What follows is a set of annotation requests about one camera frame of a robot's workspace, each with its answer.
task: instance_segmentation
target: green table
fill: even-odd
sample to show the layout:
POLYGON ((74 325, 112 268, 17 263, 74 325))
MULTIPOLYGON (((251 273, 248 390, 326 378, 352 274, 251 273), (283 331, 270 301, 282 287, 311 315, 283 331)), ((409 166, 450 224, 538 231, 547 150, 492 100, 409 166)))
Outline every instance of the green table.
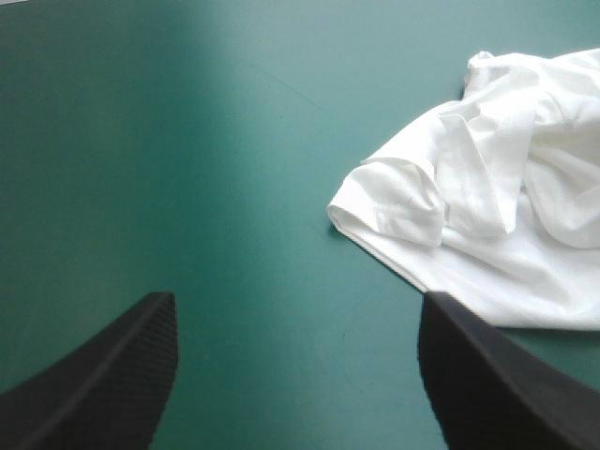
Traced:
MULTIPOLYGON (((481 49, 600 42, 594 1, 0 7, 0 389, 143 294, 181 364, 154 450, 436 450, 420 294, 330 226, 342 177, 481 49)), ((600 335, 511 332, 600 387, 600 335)))

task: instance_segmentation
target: white t-shirt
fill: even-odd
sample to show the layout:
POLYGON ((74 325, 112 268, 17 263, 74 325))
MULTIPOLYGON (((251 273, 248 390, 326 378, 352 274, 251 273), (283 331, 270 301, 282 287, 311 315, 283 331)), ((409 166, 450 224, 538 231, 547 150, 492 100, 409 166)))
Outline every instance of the white t-shirt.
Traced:
POLYGON ((600 329, 600 49, 480 52, 344 180, 337 229, 501 326, 600 329))

